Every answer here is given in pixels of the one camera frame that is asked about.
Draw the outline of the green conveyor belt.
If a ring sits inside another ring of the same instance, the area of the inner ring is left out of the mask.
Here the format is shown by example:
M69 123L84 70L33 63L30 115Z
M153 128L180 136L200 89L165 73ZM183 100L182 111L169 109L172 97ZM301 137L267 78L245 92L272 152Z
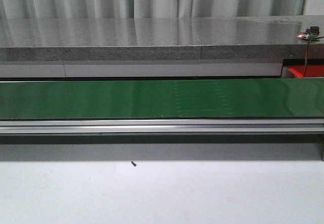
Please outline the green conveyor belt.
M323 117L323 79L1 83L1 119Z

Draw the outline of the red plastic bin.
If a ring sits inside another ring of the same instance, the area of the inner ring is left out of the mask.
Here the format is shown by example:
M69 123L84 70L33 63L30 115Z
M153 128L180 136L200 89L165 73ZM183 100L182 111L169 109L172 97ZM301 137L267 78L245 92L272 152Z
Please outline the red plastic bin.
M288 70L295 78L322 77L324 74L323 65L309 65L306 69L302 65L293 65L289 66Z

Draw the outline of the small green circuit board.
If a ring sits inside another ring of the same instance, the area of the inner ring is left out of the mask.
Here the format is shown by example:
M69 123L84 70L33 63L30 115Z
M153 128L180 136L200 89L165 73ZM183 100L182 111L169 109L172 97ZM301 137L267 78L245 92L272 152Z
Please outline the small green circuit board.
M297 34L296 37L304 40L320 40L323 38L323 36L320 36L319 26L310 26L305 31Z

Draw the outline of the aluminium conveyor frame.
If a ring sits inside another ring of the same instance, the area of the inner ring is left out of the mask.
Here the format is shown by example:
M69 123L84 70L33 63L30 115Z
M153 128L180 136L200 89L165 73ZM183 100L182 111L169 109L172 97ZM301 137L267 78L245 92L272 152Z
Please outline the aluminium conveyor frame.
M310 161L323 119L1 122L1 161Z

